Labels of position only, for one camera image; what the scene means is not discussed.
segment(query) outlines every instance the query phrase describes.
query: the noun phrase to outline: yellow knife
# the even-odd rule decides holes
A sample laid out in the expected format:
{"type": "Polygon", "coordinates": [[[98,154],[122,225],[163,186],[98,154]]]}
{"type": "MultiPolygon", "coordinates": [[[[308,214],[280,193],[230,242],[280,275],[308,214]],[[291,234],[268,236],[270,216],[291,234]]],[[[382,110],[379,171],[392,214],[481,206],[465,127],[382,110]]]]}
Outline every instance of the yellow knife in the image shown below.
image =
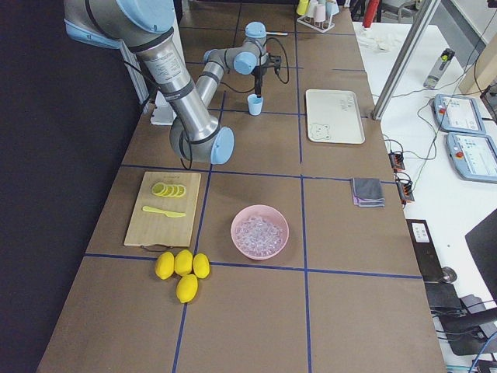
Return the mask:
{"type": "Polygon", "coordinates": [[[182,218],[183,216],[186,216],[184,212],[167,211],[152,206],[143,206],[141,210],[145,212],[154,212],[156,214],[164,214],[168,218],[182,218]]]}

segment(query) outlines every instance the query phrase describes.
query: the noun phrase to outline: blue tape line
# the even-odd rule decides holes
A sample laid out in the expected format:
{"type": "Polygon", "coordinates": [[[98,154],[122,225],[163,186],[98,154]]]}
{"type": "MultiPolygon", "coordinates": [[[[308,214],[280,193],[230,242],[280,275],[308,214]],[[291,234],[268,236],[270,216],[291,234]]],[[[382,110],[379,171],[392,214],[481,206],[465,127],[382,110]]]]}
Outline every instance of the blue tape line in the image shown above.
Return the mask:
{"type": "Polygon", "coordinates": [[[352,179],[347,178],[347,177],[329,177],[329,176],[302,176],[304,179],[307,180],[333,180],[333,181],[346,181],[347,183],[350,183],[352,179]]]}
{"type": "MultiPolygon", "coordinates": [[[[221,111],[219,113],[219,124],[221,124],[221,121],[223,119],[223,107],[224,107],[224,100],[226,99],[226,92],[223,93],[223,99],[221,101],[221,111]]],[[[196,233],[196,242],[195,242],[195,249],[193,251],[193,255],[197,254],[199,251],[199,241],[200,241],[200,231],[202,231],[202,225],[203,225],[203,217],[205,216],[205,209],[207,206],[207,196],[209,194],[209,186],[210,186],[210,177],[212,176],[212,164],[209,167],[209,174],[207,176],[207,185],[205,187],[205,194],[203,195],[203,203],[202,203],[202,211],[200,213],[200,222],[199,222],[199,229],[196,233]]]]}
{"type": "Polygon", "coordinates": [[[315,274],[346,274],[353,276],[389,277],[389,278],[406,278],[406,279],[422,280],[422,276],[415,274],[380,274],[376,272],[357,272],[353,270],[319,270],[317,268],[308,268],[307,272],[315,274]]]}
{"type": "Polygon", "coordinates": [[[366,70],[362,68],[332,68],[332,71],[358,71],[358,72],[366,72],[366,70]]]}
{"type": "Polygon", "coordinates": [[[110,258],[110,259],[126,259],[126,260],[157,260],[156,257],[150,256],[133,256],[133,255],[113,255],[113,254],[97,254],[97,253],[85,253],[84,256],[89,256],[92,258],[110,258]]]}
{"type": "Polygon", "coordinates": [[[263,264],[224,263],[224,262],[210,262],[210,264],[213,266],[219,266],[219,267],[259,268],[262,270],[290,270],[290,271],[297,271],[297,272],[305,272],[304,268],[265,266],[263,264]]]}
{"type": "Polygon", "coordinates": [[[284,174],[272,174],[272,173],[242,173],[239,171],[213,171],[213,173],[228,174],[228,175],[245,175],[245,176],[266,176],[266,177],[286,177],[291,179],[300,179],[297,175],[284,175],[284,174]]]}
{"type": "MultiPolygon", "coordinates": [[[[236,110],[236,109],[224,109],[228,113],[247,113],[247,110],[236,110]]],[[[276,115],[299,115],[298,113],[281,113],[278,111],[262,111],[261,114],[276,114],[276,115]]]]}
{"type": "Polygon", "coordinates": [[[193,26],[180,26],[179,29],[186,30],[217,30],[217,31],[236,31],[236,29],[228,29],[222,27],[193,27],[193,26]]]}
{"type": "Polygon", "coordinates": [[[301,87],[299,84],[299,74],[298,74],[298,43],[297,43],[297,21],[294,21],[294,29],[295,29],[295,65],[297,66],[297,70],[295,71],[295,79],[297,80],[297,115],[298,115],[298,151],[299,151],[299,159],[302,164],[304,160],[304,150],[302,145],[302,123],[301,123],[301,87]]]}
{"type": "Polygon", "coordinates": [[[179,349],[181,348],[181,340],[183,337],[183,328],[185,326],[186,319],[186,308],[188,307],[188,303],[185,303],[183,306],[183,312],[181,314],[181,323],[179,324],[179,332],[178,332],[178,340],[176,341],[176,350],[174,352],[174,361],[172,362],[172,373],[176,373],[176,369],[178,367],[178,358],[179,358],[179,349]]]}
{"type": "Polygon", "coordinates": [[[301,177],[301,208],[302,208],[302,240],[304,243],[304,290],[305,290],[305,323],[308,338],[308,371],[312,372],[312,352],[311,352],[311,310],[309,304],[309,276],[308,276],[308,244],[305,224],[305,192],[304,178],[301,177]]]}
{"type": "Polygon", "coordinates": [[[233,44],[231,45],[232,47],[235,46],[236,36],[238,35],[238,25],[240,24],[240,14],[242,14],[242,5],[243,3],[240,2],[240,7],[238,8],[238,18],[236,20],[236,26],[235,26],[235,36],[233,37],[233,44]]]}
{"type": "Polygon", "coordinates": [[[326,36],[331,36],[331,35],[337,35],[341,37],[354,37],[356,34],[355,33],[320,33],[319,31],[295,31],[296,34],[299,33],[315,33],[317,35],[326,35],[326,36]]]}
{"type": "MultiPolygon", "coordinates": [[[[198,61],[185,61],[185,64],[205,64],[203,61],[201,62],[198,62],[198,61]]],[[[291,70],[291,69],[297,69],[298,67],[297,66],[288,66],[288,68],[291,70]]]]}
{"type": "MultiPolygon", "coordinates": [[[[115,255],[115,254],[98,254],[98,253],[85,253],[85,257],[92,258],[106,258],[106,259],[123,259],[123,260],[147,260],[150,262],[156,261],[154,256],[132,256],[132,255],[115,255]]],[[[371,276],[371,277],[391,277],[391,278],[411,278],[422,279],[422,276],[415,276],[410,274],[380,274],[374,272],[357,272],[349,270],[321,270],[318,268],[300,268],[300,267],[281,267],[281,266],[265,266],[262,264],[243,264],[243,263],[224,263],[224,262],[210,262],[213,266],[223,267],[245,267],[245,268],[260,268],[264,270],[292,270],[297,272],[310,272],[319,274],[345,274],[356,276],[371,276]]]]}
{"type": "MultiPolygon", "coordinates": [[[[289,31],[289,30],[278,30],[277,31],[278,33],[295,33],[295,31],[289,31]]],[[[268,34],[267,35],[268,37],[283,37],[283,35],[271,35],[271,34],[268,34]]]]}
{"type": "MultiPolygon", "coordinates": [[[[121,167],[127,167],[129,169],[164,169],[168,171],[185,171],[183,167],[161,167],[161,166],[145,166],[145,165],[131,165],[130,163],[122,163],[121,167]]],[[[196,173],[208,173],[208,169],[191,169],[190,171],[195,171],[196,173]]]]}

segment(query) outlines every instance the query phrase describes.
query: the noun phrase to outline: white table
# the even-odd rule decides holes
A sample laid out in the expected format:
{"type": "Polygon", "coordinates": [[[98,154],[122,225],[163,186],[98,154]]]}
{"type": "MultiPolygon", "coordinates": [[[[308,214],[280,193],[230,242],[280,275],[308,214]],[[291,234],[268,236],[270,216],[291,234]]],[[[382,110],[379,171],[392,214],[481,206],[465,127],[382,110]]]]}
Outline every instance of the white table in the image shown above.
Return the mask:
{"type": "MultiPolygon", "coordinates": [[[[354,28],[360,44],[360,52],[368,74],[371,92],[380,95],[384,83],[390,73],[402,43],[411,25],[373,23],[364,34],[361,23],[354,23],[354,28]],[[378,45],[388,49],[382,51],[378,45]]],[[[436,26],[429,26],[421,42],[416,48],[411,61],[395,91],[394,96],[422,89],[422,84],[441,52],[449,47],[442,33],[436,26]]],[[[463,74],[463,68],[456,59],[441,78],[438,87],[446,85],[463,74]]],[[[428,124],[417,117],[419,108],[425,106],[428,100],[437,93],[461,93],[457,83],[436,91],[416,92],[409,96],[393,98],[381,119],[381,129],[384,135],[399,141],[404,150],[416,152],[426,157],[433,140],[434,132],[428,124]]],[[[483,117],[490,117],[483,103],[478,99],[483,117]]],[[[425,107],[420,114],[434,128],[432,110],[425,107]]],[[[487,134],[497,140],[497,127],[494,123],[485,121],[487,134]]],[[[405,209],[407,219],[425,219],[433,238],[433,244],[442,267],[453,268],[458,276],[454,283],[458,296],[473,294],[483,301],[492,299],[488,289],[481,279],[477,267],[467,247],[464,236],[481,220],[497,208],[497,184],[477,183],[462,180],[456,173],[450,161],[445,145],[446,135],[441,131],[436,139],[438,149],[436,158],[426,162],[415,185],[415,202],[408,204],[405,209]]],[[[392,150],[400,148],[391,143],[392,150]]],[[[414,155],[405,155],[406,173],[413,180],[419,175],[423,161],[414,155]]],[[[488,303],[487,308],[495,306],[488,303]]],[[[472,357],[454,355],[447,342],[441,341],[443,355],[447,365],[471,365],[472,357]]],[[[483,358],[491,360],[489,355],[483,358]]]]}

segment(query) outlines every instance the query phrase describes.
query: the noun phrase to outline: wooden cutting board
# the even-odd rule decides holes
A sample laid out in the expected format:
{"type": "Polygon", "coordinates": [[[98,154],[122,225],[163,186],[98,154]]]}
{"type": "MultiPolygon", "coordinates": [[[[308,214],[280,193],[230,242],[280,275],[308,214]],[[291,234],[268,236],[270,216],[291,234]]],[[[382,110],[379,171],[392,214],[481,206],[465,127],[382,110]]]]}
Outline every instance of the wooden cutting board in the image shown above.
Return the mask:
{"type": "Polygon", "coordinates": [[[199,173],[146,172],[134,205],[124,245],[189,247],[199,188],[199,173]],[[152,186],[158,182],[182,184],[186,187],[186,194],[180,198],[157,197],[152,194],[152,186]],[[185,212],[186,216],[182,218],[168,218],[164,214],[144,212],[141,210],[143,206],[185,212]]]}

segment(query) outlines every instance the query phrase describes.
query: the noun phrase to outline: black curtain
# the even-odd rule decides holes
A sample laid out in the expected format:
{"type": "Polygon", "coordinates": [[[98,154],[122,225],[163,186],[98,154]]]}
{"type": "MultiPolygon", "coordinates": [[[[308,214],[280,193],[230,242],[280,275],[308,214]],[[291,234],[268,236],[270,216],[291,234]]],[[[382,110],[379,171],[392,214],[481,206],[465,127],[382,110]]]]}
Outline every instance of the black curtain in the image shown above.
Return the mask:
{"type": "Polygon", "coordinates": [[[35,371],[140,115],[120,52],[64,2],[0,5],[0,371],[35,371]]]}

